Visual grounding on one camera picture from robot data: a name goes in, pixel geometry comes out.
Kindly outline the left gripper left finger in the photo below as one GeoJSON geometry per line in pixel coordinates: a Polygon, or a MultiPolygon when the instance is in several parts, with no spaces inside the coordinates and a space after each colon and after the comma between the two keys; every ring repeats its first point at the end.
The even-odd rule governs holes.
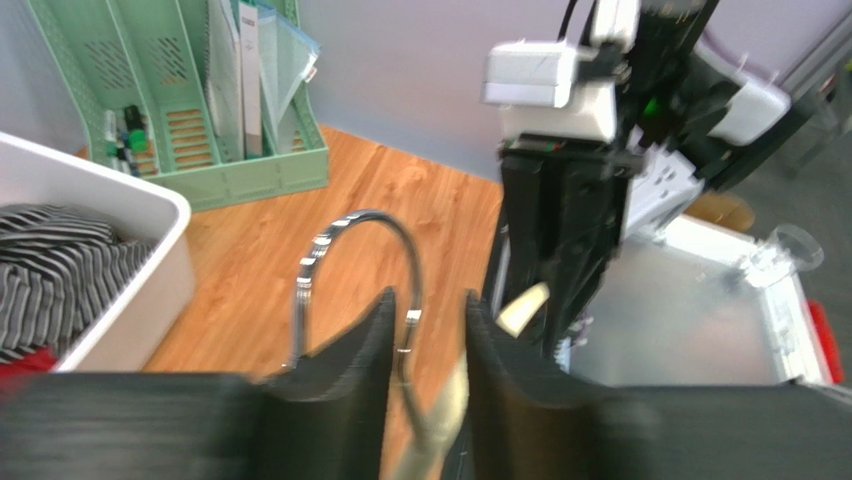
{"type": "Polygon", "coordinates": [[[396,296],[289,372],[55,373],[1,404],[5,479],[376,479],[396,296]]]}

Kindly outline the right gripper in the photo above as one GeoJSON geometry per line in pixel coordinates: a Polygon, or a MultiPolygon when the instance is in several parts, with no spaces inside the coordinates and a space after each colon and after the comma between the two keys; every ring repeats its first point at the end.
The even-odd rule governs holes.
{"type": "Polygon", "coordinates": [[[545,310],[524,336],[552,359],[620,247],[643,157],[620,143],[546,136],[507,140],[498,155],[509,246],[503,297],[548,287],[545,310]]]}

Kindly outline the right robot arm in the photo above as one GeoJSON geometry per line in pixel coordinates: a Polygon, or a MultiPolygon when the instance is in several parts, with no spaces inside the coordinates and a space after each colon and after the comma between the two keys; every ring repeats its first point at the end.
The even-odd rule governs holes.
{"type": "Polygon", "coordinates": [[[640,186],[685,173],[687,197],[737,185],[807,118],[805,104],[744,58],[714,50],[712,1],[596,1],[577,41],[495,45],[482,99],[498,108],[507,298],[542,283],[549,299],[522,330],[554,358],[600,288],[621,242],[675,215],[640,186]]]}

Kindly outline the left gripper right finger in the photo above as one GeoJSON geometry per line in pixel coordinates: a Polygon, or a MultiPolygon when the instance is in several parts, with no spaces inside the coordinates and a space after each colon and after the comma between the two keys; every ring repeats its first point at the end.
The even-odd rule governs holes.
{"type": "Polygon", "coordinates": [[[612,388],[568,375],[465,298],[478,479],[847,479],[851,399],[838,387],[612,388]]]}

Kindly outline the red tank top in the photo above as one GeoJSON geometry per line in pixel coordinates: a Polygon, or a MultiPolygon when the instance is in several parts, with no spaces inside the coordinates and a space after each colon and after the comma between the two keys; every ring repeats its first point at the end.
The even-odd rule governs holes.
{"type": "Polygon", "coordinates": [[[49,347],[25,353],[20,359],[1,363],[1,395],[9,393],[24,377],[50,371],[58,359],[49,347]]]}

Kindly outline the black white striped top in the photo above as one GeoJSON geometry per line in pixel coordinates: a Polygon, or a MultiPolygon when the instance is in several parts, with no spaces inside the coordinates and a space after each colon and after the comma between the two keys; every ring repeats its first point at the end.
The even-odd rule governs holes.
{"type": "Polygon", "coordinates": [[[1,209],[1,361],[49,347],[63,355],[114,304],[152,255],[107,221],[70,207],[1,209]]]}

